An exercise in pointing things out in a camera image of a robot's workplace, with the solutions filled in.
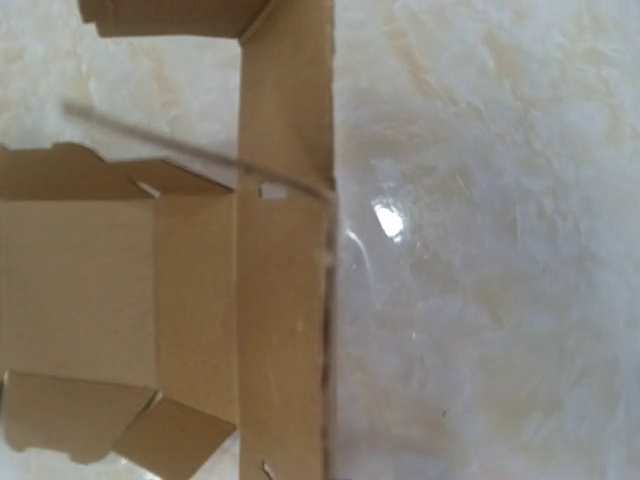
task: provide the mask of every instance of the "shiny floor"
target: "shiny floor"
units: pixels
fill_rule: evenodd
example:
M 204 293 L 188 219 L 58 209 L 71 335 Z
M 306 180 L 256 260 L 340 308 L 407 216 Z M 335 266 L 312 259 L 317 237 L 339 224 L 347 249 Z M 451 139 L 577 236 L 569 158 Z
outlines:
M 232 43 L 98 40 L 74 3 L 0 0 L 4 142 L 155 153 L 70 124 L 71 97 L 233 153 Z M 639 478 L 640 6 L 337 0 L 336 23 L 337 477 Z M 201 477 L 235 478 L 236 447 Z M 0 452 L 9 480 L 146 478 Z

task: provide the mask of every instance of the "cardboard flap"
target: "cardboard flap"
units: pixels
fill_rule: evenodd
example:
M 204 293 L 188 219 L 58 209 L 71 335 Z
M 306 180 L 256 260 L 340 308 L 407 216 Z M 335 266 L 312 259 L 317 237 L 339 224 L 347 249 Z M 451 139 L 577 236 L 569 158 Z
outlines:
M 333 186 L 333 4 L 273 2 L 242 41 L 240 157 Z
M 158 194 L 228 194 L 230 189 L 163 160 L 117 162 L 110 168 Z
M 153 204 L 0 204 L 9 369 L 156 386 Z
M 166 196 L 156 204 L 160 389 L 237 423 L 235 196 Z
M 268 0 L 80 0 L 106 35 L 200 34 L 237 38 Z
M 58 144 L 46 150 L 0 148 L 0 198 L 74 200 L 144 198 L 135 184 L 109 170 L 93 151 Z
M 327 212 L 290 194 L 238 198 L 241 477 L 323 480 Z
M 234 430 L 163 397 L 116 441 L 115 451 L 163 480 L 189 480 Z
M 11 372 L 2 422 L 16 450 L 43 448 L 96 462 L 151 400 L 154 391 Z

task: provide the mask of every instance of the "box side flap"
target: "box side flap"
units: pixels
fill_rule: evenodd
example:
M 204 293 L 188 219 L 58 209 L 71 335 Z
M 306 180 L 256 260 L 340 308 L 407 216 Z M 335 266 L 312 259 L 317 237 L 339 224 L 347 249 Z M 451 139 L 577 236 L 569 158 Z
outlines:
M 96 462 L 153 395 L 146 388 L 11 372 L 2 400 L 5 437 L 19 451 L 43 448 Z
M 153 203 L 0 203 L 8 368 L 155 387 Z
M 106 35 L 200 34 L 237 38 L 268 0 L 80 0 Z
M 237 423 L 235 195 L 156 201 L 156 336 L 161 390 Z
M 109 165 L 132 182 L 151 187 L 158 194 L 228 194 L 231 190 L 164 160 L 117 162 Z
M 116 441 L 115 451 L 164 480 L 189 480 L 234 430 L 163 397 Z
M 0 198 L 76 200 L 145 198 L 135 184 L 109 170 L 93 151 L 59 144 L 46 150 L 0 148 Z
M 241 476 L 323 480 L 327 212 L 301 194 L 238 198 Z
M 280 0 L 243 39 L 240 157 L 333 185 L 333 4 Z

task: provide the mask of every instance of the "cardboard panel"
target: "cardboard panel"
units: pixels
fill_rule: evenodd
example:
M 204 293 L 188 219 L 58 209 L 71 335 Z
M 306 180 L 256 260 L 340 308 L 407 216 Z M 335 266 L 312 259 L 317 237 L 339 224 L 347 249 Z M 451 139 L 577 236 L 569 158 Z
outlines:
M 331 187 L 332 1 L 272 7 L 243 40 L 240 157 Z
M 85 21 L 105 33 L 238 37 L 267 0 L 79 0 Z
M 234 430 L 164 397 L 131 425 L 115 451 L 163 480 L 189 480 Z
M 172 398 L 237 423 L 234 195 L 156 203 L 158 372 Z
M 5 436 L 16 450 L 68 453 L 79 463 L 106 456 L 153 390 L 10 373 L 3 393 Z
M 238 198 L 241 475 L 322 480 L 324 205 L 301 194 Z
M 91 150 L 73 144 L 47 150 L 0 148 L 0 198 L 3 200 L 133 199 L 145 195 L 109 170 Z
M 111 169 L 162 194 L 228 194 L 231 190 L 163 160 L 118 162 Z
M 152 205 L 1 205 L 9 368 L 155 387 Z

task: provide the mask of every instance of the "cardboard box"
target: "cardboard box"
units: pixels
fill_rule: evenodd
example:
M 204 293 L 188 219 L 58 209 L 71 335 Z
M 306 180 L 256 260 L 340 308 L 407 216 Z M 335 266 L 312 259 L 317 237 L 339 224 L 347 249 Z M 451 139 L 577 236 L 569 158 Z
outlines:
M 327 0 L 87 0 L 103 34 L 243 47 L 240 157 L 331 189 Z M 236 429 L 243 480 L 323 479 L 327 204 L 71 144 L 0 150 L 5 436 L 187 480 Z

